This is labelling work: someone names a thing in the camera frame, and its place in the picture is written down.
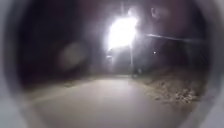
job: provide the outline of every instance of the pavement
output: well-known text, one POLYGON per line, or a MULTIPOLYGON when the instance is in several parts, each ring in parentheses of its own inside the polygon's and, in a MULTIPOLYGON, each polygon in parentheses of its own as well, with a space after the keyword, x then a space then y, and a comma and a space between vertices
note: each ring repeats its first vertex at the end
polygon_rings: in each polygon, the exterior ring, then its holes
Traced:
POLYGON ((128 78, 51 86, 25 97, 22 112, 32 128, 177 128, 189 114, 151 99, 128 78))

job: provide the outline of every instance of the dirt ground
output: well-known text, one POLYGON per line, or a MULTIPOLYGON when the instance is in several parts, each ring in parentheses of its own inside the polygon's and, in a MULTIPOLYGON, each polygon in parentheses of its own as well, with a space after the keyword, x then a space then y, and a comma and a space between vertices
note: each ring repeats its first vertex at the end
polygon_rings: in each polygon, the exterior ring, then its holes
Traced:
POLYGON ((165 69, 135 78, 151 98, 175 105, 192 108, 204 93, 207 75, 204 72, 183 69, 165 69))

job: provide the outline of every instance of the asphalt road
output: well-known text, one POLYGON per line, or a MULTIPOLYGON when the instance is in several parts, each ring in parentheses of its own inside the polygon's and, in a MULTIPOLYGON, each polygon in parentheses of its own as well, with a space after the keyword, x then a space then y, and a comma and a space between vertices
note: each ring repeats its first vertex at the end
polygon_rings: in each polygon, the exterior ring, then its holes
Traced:
POLYGON ((130 79, 49 87, 27 98, 24 113, 32 128, 176 128, 188 115, 151 99, 130 79))

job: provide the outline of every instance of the street light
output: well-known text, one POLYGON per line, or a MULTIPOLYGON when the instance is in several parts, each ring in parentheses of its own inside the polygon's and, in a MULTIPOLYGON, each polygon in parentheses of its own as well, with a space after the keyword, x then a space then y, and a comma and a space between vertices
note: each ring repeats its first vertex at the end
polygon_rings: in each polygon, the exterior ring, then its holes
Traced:
POLYGON ((131 70, 133 71, 132 43, 136 37, 138 19, 135 17, 121 17, 116 19, 110 27, 108 37, 108 51, 122 47, 129 47, 131 70))

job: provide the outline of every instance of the bright light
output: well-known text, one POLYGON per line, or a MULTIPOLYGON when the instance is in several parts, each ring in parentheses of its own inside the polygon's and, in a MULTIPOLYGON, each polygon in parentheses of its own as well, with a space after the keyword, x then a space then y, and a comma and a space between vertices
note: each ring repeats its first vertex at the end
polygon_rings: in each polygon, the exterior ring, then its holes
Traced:
POLYGON ((134 17, 117 19, 110 28, 108 50, 129 46, 136 36, 137 22, 134 17))

